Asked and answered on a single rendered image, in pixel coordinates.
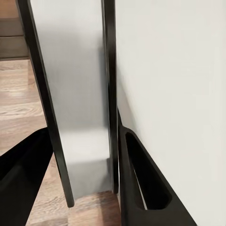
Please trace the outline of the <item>hardback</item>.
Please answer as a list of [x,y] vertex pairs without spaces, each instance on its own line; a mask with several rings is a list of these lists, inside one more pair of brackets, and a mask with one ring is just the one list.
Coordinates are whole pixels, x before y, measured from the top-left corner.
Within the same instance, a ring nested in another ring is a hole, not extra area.
[[15,0],[67,207],[119,193],[115,0]]

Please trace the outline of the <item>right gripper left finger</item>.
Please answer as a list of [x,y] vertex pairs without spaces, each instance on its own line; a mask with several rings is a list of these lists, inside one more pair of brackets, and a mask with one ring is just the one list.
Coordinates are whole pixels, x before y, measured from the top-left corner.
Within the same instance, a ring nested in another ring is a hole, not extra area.
[[0,226],[25,226],[53,155],[42,128],[0,156]]

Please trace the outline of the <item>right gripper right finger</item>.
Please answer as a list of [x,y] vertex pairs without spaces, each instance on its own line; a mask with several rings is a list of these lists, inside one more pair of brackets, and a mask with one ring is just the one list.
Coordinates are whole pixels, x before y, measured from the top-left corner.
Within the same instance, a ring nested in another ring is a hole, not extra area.
[[[121,226],[198,226],[136,133],[118,126]],[[137,208],[129,157],[147,210]]]

